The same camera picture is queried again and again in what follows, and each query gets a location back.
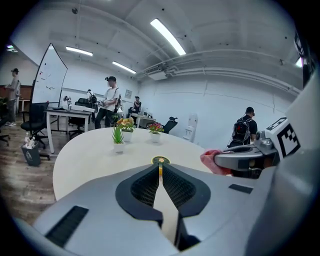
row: potted plant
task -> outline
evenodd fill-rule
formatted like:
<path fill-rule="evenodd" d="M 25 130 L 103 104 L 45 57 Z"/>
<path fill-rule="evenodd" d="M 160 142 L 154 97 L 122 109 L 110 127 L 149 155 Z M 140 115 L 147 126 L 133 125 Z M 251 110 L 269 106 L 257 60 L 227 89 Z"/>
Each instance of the potted plant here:
<path fill-rule="evenodd" d="M 116 153 L 120 153 L 124 151 L 125 143 L 123 142 L 124 136 L 122 135 L 122 131 L 120 127 L 113 128 L 113 142 L 114 142 L 114 151 Z"/>
<path fill-rule="evenodd" d="M 152 142 L 159 142 L 160 140 L 160 133 L 163 132 L 164 129 L 162 128 L 161 123 L 154 123 L 150 125 L 150 137 Z"/>
<path fill-rule="evenodd" d="M 123 119 L 121 118 L 117 123 L 117 126 L 121 128 L 123 141 L 124 142 L 131 142 L 132 133 L 136 126 L 134 126 L 134 119 L 132 117 Z"/>

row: fluorescent light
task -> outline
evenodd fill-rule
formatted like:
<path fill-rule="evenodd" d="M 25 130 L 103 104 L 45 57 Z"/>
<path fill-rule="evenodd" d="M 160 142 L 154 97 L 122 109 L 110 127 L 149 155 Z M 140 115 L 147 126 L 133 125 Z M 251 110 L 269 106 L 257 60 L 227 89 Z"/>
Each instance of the fluorescent light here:
<path fill-rule="evenodd" d="M 132 70 L 132 69 L 130 69 L 130 68 L 124 66 L 124 65 L 121 65 L 121 64 L 119 64 L 118 62 L 115 62 L 115 61 L 114 61 L 114 62 L 112 62 L 112 64 L 117 65 L 118 67 L 123 68 L 124 70 L 129 71 L 129 72 L 131 72 L 132 74 L 137 73 L 136 71 L 134 71 L 134 70 Z"/>
<path fill-rule="evenodd" d="M 80 49 L 77 49 L 77 48 L 72 48 L 72 47 L 69 47 L 69 46 L 67 46 L 66 49 L 68 51 L 73 51 L 73 52 L 77 52 L 77 53 L 80 53 L 80 54 L 86 54 L 86 55 L 89 55 L 89 56 L 94 55 L 92 52 L 88 52 L 88 51 L 85 51 L 85 50 L 80 50 Z"/>
<path fill-rule="evenodd" d="M 185 55 L 186 52 L 178 43 L 177 39 L 170 33 L 170 31 L 158 20 L 155 18 L 150 23 L 155 29 L 157 29 L 164 37 L 168 40 L 168 42 L 173 46 L 173 48 L 178 52 L 179 55 Z"/>
<path fill-rule="evenodd" d="M 298 66 L 299 68 L 302 68 L 302 60 L 301 58 L 298 58 L 298 60 L 295 63 L 296 66 Z"/>

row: wastebasket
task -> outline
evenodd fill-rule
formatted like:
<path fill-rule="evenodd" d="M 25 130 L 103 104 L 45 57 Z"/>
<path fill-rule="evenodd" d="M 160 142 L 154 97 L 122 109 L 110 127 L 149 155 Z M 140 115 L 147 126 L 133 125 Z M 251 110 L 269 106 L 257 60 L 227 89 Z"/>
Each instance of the wastebasket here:
<path fill-rule="evenodd" d="M 40 154 L 39 154 L 39 143 L 35 142 L 34 147 L 29 149 L 21 146 L 24 158 L 28 165 L 30 166 L 39 166 L 40 165 Z"/>

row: flower pot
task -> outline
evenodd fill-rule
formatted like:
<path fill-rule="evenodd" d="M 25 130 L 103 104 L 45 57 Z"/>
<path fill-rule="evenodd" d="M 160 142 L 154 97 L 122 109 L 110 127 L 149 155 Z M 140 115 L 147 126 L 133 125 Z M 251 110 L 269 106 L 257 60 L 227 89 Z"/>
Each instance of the flower pot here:
<path fill-rule="evenodd" d="M 123 141 L 124 142 L 131 142 L 132 133 L 133 132 L 130 132 L 130 131 L 122 131 Z"/>
<path fill-rule="evenodd" d="M 122 144 L 113 144 L 113 148 L 114 148 L 114 151 L 116 152 L 116 153 L 121 153 L 121 152 L 123 152 L 124 151 L 124 149 L 125 149 L 125 143 L 123 142 Z"/>
<path fill-rule="evenodd" d="M 160 134 L 150 132 L 150 138 L 152 142 L 158 143 L 160 140 Z"/>

